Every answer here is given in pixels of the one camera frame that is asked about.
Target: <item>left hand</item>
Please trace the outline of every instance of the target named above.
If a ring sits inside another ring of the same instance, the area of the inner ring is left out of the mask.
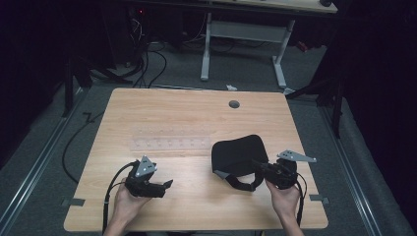
[[[134,197],[126,188],[123,178],[117,190],[113,216],[106,228],[104,235],[121,235],[125,227],[138,215],[141,208],[151,200],[151,198]]]

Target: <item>grommet hole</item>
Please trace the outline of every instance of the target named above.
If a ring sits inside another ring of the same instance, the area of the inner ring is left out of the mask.
[[[229,106],[233,109],[239,108],[240,103],[237,100],[231,100],[229,101]]]

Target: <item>gray carpet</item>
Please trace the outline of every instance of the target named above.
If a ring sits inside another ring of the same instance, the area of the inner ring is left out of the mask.
[[[233,85],[238,90],[276,91],[277,86],[270,56],[276,48],[274,44],[250,48],[236,46],[227,53],[213,52],[208,82],[200,81],[202,48],[184,47],[178,51],[169,46],[160,51],[167,59],[164,73],[154,82],[156,87],[176,86],[198,89],[226,89]],[[224,50],[227,46],[214,46],[214,50]],[[289,47],[282,61],[288,86],[299,89],[307,85],[314,75],[326,50],[324,48],[301,52]],[[149,54],[147,82],[163,67],[163,59]],[[87,115],[92,116],[105,109],[109,95],[114,88],[121,87],[108,81],[95,80],[86,97],[80,102],[74,115],[68,121],[61,139],[51,152],[49,163],[31,192],[26,204],[10,228],[8,235],[98,235],[94,233],[70,233],[63,228],[67,208],[61,206],[64,198],[71,198],[76,190],[64,173],[61,157],[71,137],[86,124]],[[360,211],[352,197],[351,189],[343,174],[338,151],[333,143],[332,133],[323,117],[325,108],[318,108],[313,96],[301,96],[289,100],[304,150],[307,155],[317,157],[319,162],[311,164],[319,189],[329,203],[325,205],[328,227],[323,230],[305,230],[306,235],[368,235]],[[12,159],[0,171],[0,212],[7,209],[19,186],[25,180],[42,148],[48,141],[56,125],[61,121],[63,90],[60,89],[51,105],[33,122],[30,133],[15,152]],[[66,155],[69,171],[78,179],[89,155],[100,119],[86,126],[72,141]],[[340,142],[349,157],[355,174],[361,184],[370,208],[377,219],[383,235],[414,235],[398,209],[384,178],[376,167],[358,131],[349,107],[344,102],[340,122]],[[267,235],[283,235],[281,230],[271,230]]]

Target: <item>hand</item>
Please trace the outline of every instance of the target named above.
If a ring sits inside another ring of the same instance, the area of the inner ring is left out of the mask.
[[[280,190],[268,180],[265,181],[270,190],[272,207],[281,221],[285,234],[288,236],[304,235],[295,217],[295,210],[300,199],[300,191],[295,186]]]
[[[151,198],[134,197],[122,180],[114,202],[113,216],[104,232],[104,236],[122,235],[125,227],[138,215],[141,208]]]

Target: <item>desk frame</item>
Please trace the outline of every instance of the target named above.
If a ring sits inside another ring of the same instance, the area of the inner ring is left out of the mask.
[[[261,25],[239,24],[224,21],[213,21],[211,13],[208,13],[206,29],[206,45],[203,55],[202,64],[202,81],[209,79],[209,58],[210,58],[210,40],[212,36],[231,37],[238,39],[249,39],[257,41],[278,42],[279,50],[276,56],[272,57],[273,68],[275,69],[278,85],[285,89],[286,82],[282,73],[281,60],[285,48],[291,36],[295,21],[290,20],[286,28],[269,27]]]

